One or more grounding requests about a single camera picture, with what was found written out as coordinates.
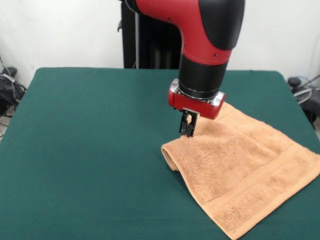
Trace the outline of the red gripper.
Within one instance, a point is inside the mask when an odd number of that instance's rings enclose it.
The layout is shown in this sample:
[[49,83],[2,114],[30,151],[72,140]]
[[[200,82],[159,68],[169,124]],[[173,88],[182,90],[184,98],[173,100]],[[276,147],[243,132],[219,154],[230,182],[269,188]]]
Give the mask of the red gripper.
[[180,135],[188,138],[194,136],[198,114],[203,118],[214,120],[218,116],[225,98],[225,93],[221,91],[218,91],[213,98],[207,100],[191,98],[180,91],[179,80],[174,79],[168,91],[168,104],[172,108],[182,111],[179,127]]

